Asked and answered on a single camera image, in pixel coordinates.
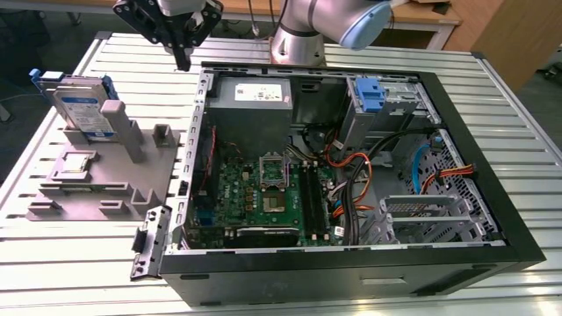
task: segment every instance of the power supply label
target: power supply label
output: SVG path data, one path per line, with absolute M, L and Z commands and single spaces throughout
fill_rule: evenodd
M 284 101 L 281 84 L 238 84 L 236 101 Z

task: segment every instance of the aluminum extrusion table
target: aluminum extrusion table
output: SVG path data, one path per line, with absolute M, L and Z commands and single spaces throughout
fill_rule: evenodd
M 65 123 L 51 109 L 0 188 L 0 314 L 562 314 L 562 154 L 487 60 L 471 53 L 392 48 L 356 52 L 336 45 L 328 45 L 326 57 L 330 66 L 438 74 L 548 261 L 445 297 L 192 309 L 163 281 L 130 282 L 139 223 L 33 223 L 25 218 L 66 142 Z M 113 77 L 127 114 L 142 128 L 166 123 L 185 129 L 202 61 L 268 63 L 269 45 L 210 38 L 196 50 L 192 72 L 182 73 L 174 57 L 139 35 L 101 32 L 75 74 Z M 178 187 L 173 180 L 170 192 Z

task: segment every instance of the blue plastic clip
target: blue plastic clip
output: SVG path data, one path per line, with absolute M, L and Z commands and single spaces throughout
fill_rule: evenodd
M 364 103 L 365 112 L 380 112 L 386 101 L 386 91 L 376 78 L 357 78 L 356 92 Z

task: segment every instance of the white label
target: white label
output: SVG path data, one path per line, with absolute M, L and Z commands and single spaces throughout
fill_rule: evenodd
M 342 150 L 342 148 L 344 148 L 344 144 L 342 144 L 342 142 L 341 142 L 340 140 L 334 140 L 333 145 L 334 145 L 334 146 L 336 146 L 340 150 Z
M 236 101 L 284 101 L 281 84 L 238 84 Z
M 344 227 L 341 227 L 341 226 L 334 227 L 334 235 L 337 235 L 340 237 L 344 237 L 344 235 L 345 235 L 344 232 L 345 232 Z
M 62 97 L 61 99 L 71 120 L 87 136 L 114 136 L 113 126 L 99 112 L 102 105 L 98 99 L 93 97 Z

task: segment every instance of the hinge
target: hinge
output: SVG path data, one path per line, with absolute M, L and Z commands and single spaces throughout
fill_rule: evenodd
M 166 235 L 169 233 L 169 223 L 173 209 L 162 205 L 150 209 L 142 228 L 138 228 L 133 251 L 137 252 L 133 263 L 131 281 L 146 278 L 158 278 L 161 262 L 166 249 Z

